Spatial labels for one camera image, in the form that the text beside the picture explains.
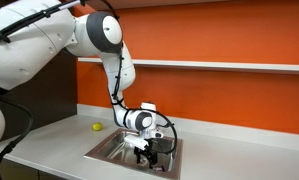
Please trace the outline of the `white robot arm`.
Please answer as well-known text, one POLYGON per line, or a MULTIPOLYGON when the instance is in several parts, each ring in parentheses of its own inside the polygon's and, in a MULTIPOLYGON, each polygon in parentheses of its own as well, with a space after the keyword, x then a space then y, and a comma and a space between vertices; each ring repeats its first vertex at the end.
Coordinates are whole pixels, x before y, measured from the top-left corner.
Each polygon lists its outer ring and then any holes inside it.
MULTIPOLYGON (((130 141, 140 149, 156 128, 156 117, 144 103, 140 109, 124 106, 122 91, 135 79, 135 69, 117 18, 107 12, 73 16, 69 8, 86 0, 17 0, 0 8, 0 100, 2 95, 30 80, 59 51, 66 49, 75 56, 98 56, 104 66, 119 126, 141 133, 130 141)), ((0 111, 0 139, 5 119, 0 111)), ((0 152, 5 154, 22 140, 11 141, 0 152)))

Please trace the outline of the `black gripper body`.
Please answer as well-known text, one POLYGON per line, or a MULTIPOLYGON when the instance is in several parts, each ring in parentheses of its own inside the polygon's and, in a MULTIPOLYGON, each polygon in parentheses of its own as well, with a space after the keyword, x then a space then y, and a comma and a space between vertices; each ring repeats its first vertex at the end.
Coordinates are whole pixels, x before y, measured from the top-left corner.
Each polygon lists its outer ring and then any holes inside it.
POLYGON ((141 154, 141 157, 144 156, 148 161, 151 156, 157 156, 158 160, 158 152, 154 149, 154 146, 158 144, 156 139, 148 139, 149 143, 148 147, 145 150, 141 150, 137 147, 134 148, 134 154, 141 154))

